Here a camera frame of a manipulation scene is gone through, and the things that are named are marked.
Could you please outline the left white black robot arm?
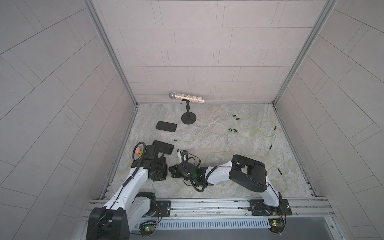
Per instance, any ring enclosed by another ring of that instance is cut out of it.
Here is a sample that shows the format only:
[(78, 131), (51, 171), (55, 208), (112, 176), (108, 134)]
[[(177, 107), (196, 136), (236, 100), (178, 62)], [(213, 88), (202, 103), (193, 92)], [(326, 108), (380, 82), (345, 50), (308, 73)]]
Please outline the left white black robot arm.
[(161, 218), (163, 213), (157, 207), (155, 193), (140, 189), (148, 179), (154, 182), (166, 180), (166, 158), (159, 155), (159, 150), (159, 147), (144, 142), (136, 144), (128, 177), (103, 207), (94, 208), (90, 213), (88, 240), (128, 240), (135, 226), (139, 227), (138, 234), (142, 237), (155, 232), (160, 220), (140, 223), (140, 219), (154, 215)]

